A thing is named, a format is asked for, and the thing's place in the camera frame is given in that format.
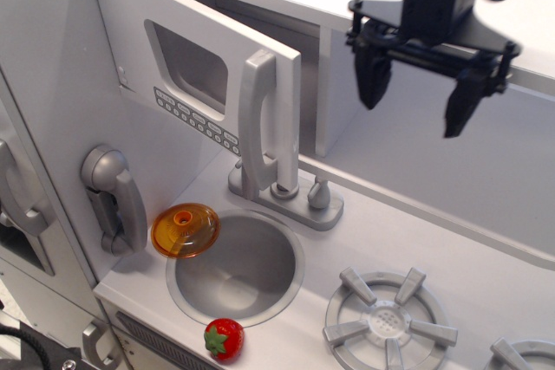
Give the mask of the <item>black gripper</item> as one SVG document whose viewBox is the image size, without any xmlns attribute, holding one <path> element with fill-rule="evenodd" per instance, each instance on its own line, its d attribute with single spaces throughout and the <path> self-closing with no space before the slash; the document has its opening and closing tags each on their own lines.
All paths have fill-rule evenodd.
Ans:
<svg viewBox="0 0 555 370">
<path fill-rule="evenodd" d="M 487 93 L 501 93 L 519 45 L 473 13 L 475 0 L 352 0 L 348 45 L 359 98 L 374 109 L 387 91 L 393 61 L 456 79 L 444 115 L 446 139 L 460 136 Z"/>
</svg>

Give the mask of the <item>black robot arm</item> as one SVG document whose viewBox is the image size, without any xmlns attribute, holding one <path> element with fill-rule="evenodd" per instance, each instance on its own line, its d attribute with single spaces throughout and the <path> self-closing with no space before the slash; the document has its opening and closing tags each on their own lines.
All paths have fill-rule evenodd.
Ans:
<svg viewBox="0 0 555 370">
<path fill-rule="evenodd" d="M 521 47 L 473 13 L 475 0 L 352 0 L 347 43 L 355 55 L 361 102 L 385 95 L 392 64 L 403 62 L 456 80 L 444 115 L 447 138 L 459 136 L 481 100 L 506 90 Z"/>
</svg>

